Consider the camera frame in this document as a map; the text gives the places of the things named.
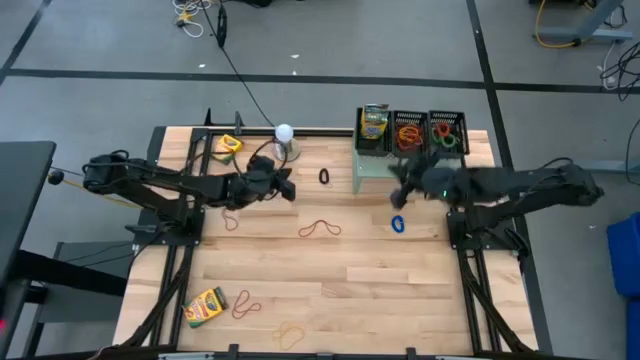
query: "wooden tabletop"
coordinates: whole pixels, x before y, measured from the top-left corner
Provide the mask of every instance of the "wooden tabletop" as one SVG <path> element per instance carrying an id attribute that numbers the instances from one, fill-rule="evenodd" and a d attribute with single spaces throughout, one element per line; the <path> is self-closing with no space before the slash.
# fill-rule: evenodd
<path id="1" fill-rule="evenodd" d="M 190 133 L 188 127 L 167 128 L 158 164 L 181 169 Z M 244 168 L 267 139 L 241 139 L 245 145 L 237 159 Z M 230 213 L 239 222 L 235 231 L 225 228 L 221 209 L 207 209 L 193 258 L 187 299 L 220 286 L 230 305 L 247 290 L 248 304 L 260 303 L 262 309 L 239 320 L 228 310 L 197 329 L 183 321 L 178 348 L 226 351 L 239 344 L 245 352 L 404 354 L 415 347 L 418 354 L 471 354 L 460 271 L 447 238 L 447 207 L 414 195 L 396 211 L 388 197 L 398 184 L 387 179 L 364 180 L 361 192 L 352 195 L 352 139 L 297 139 L 302 154 L 287 165 L 293 169 L 295 202 L 277 197 Z M 492 166 L 486 131 L 469 131 L 469 139 L 467 166 Z M 268 146 L 264 154 L 272 156 L 271 151 Z M 329 170 L 330 185 L 318 182 L 322 168 Z M 209 169 L 234 171 L 218 162 Z M 404 217 L 402 234 L 390 226 L 396 214 Z M 319 225 L 309 237 L 299 237 L 300 228 L 319 219 L 342 232 L 332 235 Z M 114 344 L 131 336 L 154 305 L 166 253 L 165 246 L 149 246 L 135 261 Z M 518 261 L 508 251 L 486 251 L 485 257 L 496 307 L 523 342 L 537 348 Z M 485 316 L 477 302 L 476 307 L 488 348 Z M 172 312 L 173 304 L 168 309 Z M 168 328 L 163 327 L 163 343 Z M 279 329 L 289 330 L 279 337 Z"/>

